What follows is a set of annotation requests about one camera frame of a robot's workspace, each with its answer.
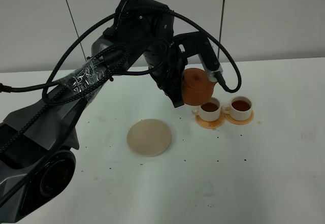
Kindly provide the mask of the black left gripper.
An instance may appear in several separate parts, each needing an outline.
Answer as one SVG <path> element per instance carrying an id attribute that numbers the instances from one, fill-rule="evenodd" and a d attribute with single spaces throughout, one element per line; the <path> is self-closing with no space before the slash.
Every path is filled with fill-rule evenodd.
<path id="1" fill-rule="evenodd" d="M 162 42 L 153 42 L 144 52 L 148 67 L 155 68 L 150 76 L 171 100 L 174 108 L 184 105 L 182 77 L 188 61 L 181 54 L 180 48 L 174 42 L 169 47 Z"/>

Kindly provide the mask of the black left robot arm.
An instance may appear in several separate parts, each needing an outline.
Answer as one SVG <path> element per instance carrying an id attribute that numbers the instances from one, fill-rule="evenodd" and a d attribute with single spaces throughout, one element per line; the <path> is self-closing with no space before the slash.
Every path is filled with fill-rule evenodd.
<path id="1" fill-rule="evenodd" d="M 87 62 L 64 78 L 50 76 L 42 98 L 1 123 L 1 222 L 15 223 L 60 194 L 76 167 L 75 126 L 103 85 L 145 56 L 150 75 L 174 107 L 183 105 L 181 58 L 174 36 L 177 13 L 154 0 L 121 0 L 113 24 L 93 43 Z"/>

